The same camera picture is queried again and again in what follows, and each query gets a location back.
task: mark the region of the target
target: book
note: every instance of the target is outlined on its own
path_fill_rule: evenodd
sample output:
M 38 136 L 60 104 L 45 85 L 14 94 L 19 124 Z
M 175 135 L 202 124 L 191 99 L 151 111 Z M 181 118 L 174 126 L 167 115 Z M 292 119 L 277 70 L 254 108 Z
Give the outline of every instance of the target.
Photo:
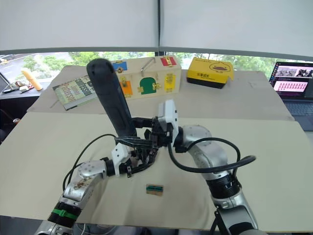
M 88 75 L 55 86 L 53 90 L 65 110 L 85 104 L 97 97 Z

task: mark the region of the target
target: black handle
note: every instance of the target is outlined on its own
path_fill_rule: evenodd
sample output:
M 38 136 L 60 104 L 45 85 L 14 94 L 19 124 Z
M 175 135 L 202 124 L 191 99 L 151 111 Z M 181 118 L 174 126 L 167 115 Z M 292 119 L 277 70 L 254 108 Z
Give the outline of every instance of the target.
M 110 61 L 95 59 L 87 64 L 87 73 L 118 136 L 137 136 L 131 113 Z

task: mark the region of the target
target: laptop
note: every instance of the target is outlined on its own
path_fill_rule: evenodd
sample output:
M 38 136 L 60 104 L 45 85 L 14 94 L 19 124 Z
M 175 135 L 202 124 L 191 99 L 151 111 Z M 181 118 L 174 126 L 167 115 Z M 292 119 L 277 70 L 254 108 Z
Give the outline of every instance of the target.
M 313 131 L 313 63 L 276 62 L 269 79 L 304 131 Z

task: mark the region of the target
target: road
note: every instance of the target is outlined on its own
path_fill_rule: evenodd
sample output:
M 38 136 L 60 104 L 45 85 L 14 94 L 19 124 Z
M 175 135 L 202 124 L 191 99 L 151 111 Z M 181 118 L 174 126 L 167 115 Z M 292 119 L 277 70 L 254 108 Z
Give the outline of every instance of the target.
M 36 55 L 42 55 L 46 57 L 48 55 L 54 55 L 57 59 L 65 59 L 67 61 L 71 60 L 71 57 L 67 52 L 51 52 L 51 53 L 35 53 L 35 54 L 18 54 L 17 58 L 14 60 L 10 60 L 9 63 L 5 65 L 0 65 L 0 72 L 2 75 L 8 79 L 10 82 L 14 82 L 16 76 L 21 74 L 21 69 L 24 65 L 24 58 L 31 56 L 35 57 Z

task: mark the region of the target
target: green door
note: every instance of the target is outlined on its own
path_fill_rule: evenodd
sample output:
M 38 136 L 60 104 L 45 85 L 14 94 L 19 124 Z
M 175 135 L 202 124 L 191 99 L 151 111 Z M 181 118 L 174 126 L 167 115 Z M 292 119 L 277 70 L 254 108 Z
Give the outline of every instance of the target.
M 153 88 L 153 84 L 155 84 L 156 81 L 152 77 L 145 77 L 141 79 L 140 81 L 140 87 L 142 88 L 141 94 L 151 94 L 156 93 L 156 89 Z

